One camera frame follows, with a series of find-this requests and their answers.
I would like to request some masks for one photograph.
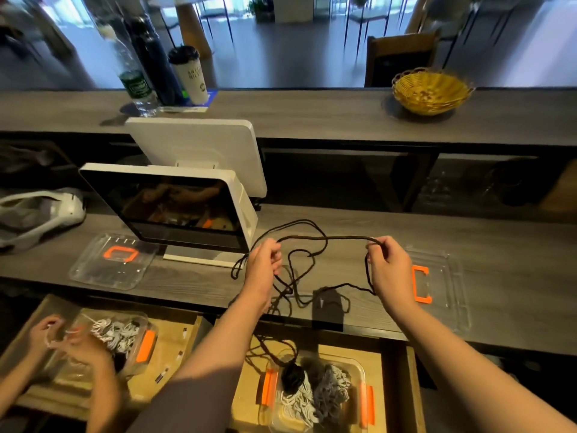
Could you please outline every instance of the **wooden drawer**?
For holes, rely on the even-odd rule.
[[[76,298],[73,301],[68,301],[54,295],[47,295],[0,357],[0,376],[4,376],[12,370],[25,355],[28,332],[32,326],[52,314],[59,314],[66,319],[67,323],[71,323],[85,306],[90,307],[90,309],[143,312],[158,329],[154,350],[146,370],[142,374],[130,378],[127,382],[127,393],[130,395],[127,405],[135,410],[142,408],[158,393],[169,381],[172,374],[177,371],[180,364],[189,357],[192,349],[212,328],[212,325],[202,316],[186,310],[99,297]],[[89,382],[63,385],[57,379],[58,372],[47,368],[51,354],[52,352],[47,354],[44,367],[40,368],[37,376],[32,380],[32,385],[18,398],[16,404],[56,415],[86,420],[90,408],[92,384]],[[156,378],[168,365],[170,366],[169,370],[162,377],[162,380],[156,383]]]
[[[273,355],[286,350],[289,343],[300,352],[347,357],[361,364],[366,384],[374,391],[375,423],[369,425],[369,433],[425,432],[415,354],[405,342],[263,322],[255,334],[267,337],[266,348]],[[256,349],[249,350],[231,411],[230,428],[240,433],[268,430],[259,424],[258,411],[270,357],[254,336],[250,347]]]

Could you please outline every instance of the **wicker basket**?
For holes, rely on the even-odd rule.
[[[455,109],[474,90],[454,76],[427,68],[401,72],[392,84],[395,99],[419,115],[437,115]]]

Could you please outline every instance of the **clear plastic tray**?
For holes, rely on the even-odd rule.
[[[278,358],[288,362],[293,356],[292,350],[286,349],[280,352]],[[309,428],[303,421],[288,417],[280,401],[280,395],[283,391],[280,379],[282,368],[269,361],[263,388],[263,400],[258,413],[259,424],[267,425],[270,431],[276,433],[303,433],[317,430],[326,433],[365,433],[368,431],[370,412],[374,418],[374,402],[371,397],[372,392],[369,392],[369,387],[366,386],[365,371],[361,364],[352,358],[318,353],[299,353],[297,364],[308,365],[305,366],[305,369],[332,364],[347,374],[351,381],[349,400],[341,405],[339,423],[322,422]]]
[[[407,252],[413,260],[415,300],[451,330],[467,332],[471,321],[459,261],[443,252],[412,248]]]
[[[68,276],[85,284],[130,290],[140,282],[157,251],[156,244],[105,232],[84,249]]]
[[[143,373],[146,366],[150,362],[150,357],[154,349],[154,341],[156,340],[157,329],[154,324],[148,320],[145,313],[125,313],[117,311],[105,310],[91,310],[83,309],[76,317],[70,328],[81,329],[82,331],[90,331],[93,321],[101,319],[110,319],[112,321],[120,321],[123,323],[135,322],[139,325],[139,332],[136,335],[134,344],[130,352],[126,356],[126,363],[118,375],[128,379],[131,376]],[[57,374],[57,379],[63,382],[91,382],[92,372],[90,366],[83,363],[78,363],[68,357],[60,358],[62,366]]]

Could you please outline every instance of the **white monitor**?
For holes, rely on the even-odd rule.
[[[267,195],[249,121],[129,118],[125,126],[153,165],[234,170],[249,197]]]
[[[87,163],[80,174],[165,259],[232,267],[248,253],[257,216],[233,170]]]

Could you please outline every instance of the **gray wooden countertop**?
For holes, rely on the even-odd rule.
[[[310,218],[329,235],[393,235],[401,244],[444,251],[463,267],[471,327],[462,333],[471,342],[577,355],[577,226],[506,220],[450,218],[384,212],[264,205],[257,233],[294,219]],[[129,232],[113,215],[89,214],[76,229],[22,254],[0,256],[0,276],[68,286],[86,286],[68,279],[82,250],[100,232]],[[294,227],[288,233],[311,234]],[[320,244],[284,242],[316,249]],[[317,258],[317,265],[299,285],[301,294],[321,286],[351,282],[366,287],[361,241],[335,241]],[[296,260],[297,271],[308,262]],[[230,271],[155,258],[143,280],[126,293],[225,308],[240,291]],[[339,289],[348,333],[403,338],[399,328],[371,294]],[[288,314],[285,301],[279,309]],[[338,320],[335,313],[320,320]],[[312,307],[292,303],[292,317],[312,318]]]
[[[0,131],[126,133],[124,91],[0,92]],[[204,114],[247,119],[260,138],[577,145],[577,91],[484,90],[449,117],[403,112],[390,90],[220,91]]]

